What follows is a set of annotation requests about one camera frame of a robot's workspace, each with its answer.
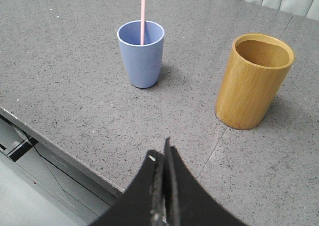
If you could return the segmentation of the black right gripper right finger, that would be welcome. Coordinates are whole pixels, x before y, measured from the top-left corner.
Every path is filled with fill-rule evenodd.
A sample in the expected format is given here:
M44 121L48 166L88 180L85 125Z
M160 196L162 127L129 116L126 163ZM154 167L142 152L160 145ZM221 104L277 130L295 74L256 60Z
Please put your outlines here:
M169 226L244 226L197 182L178 150L165 140L163 194Z

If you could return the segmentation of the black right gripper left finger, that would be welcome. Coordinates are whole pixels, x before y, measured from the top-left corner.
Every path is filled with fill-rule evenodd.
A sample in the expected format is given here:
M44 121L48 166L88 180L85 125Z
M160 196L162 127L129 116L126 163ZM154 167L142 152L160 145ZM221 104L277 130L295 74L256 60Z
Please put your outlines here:
M163 155L149 150L137 175L93 226L163 226Z

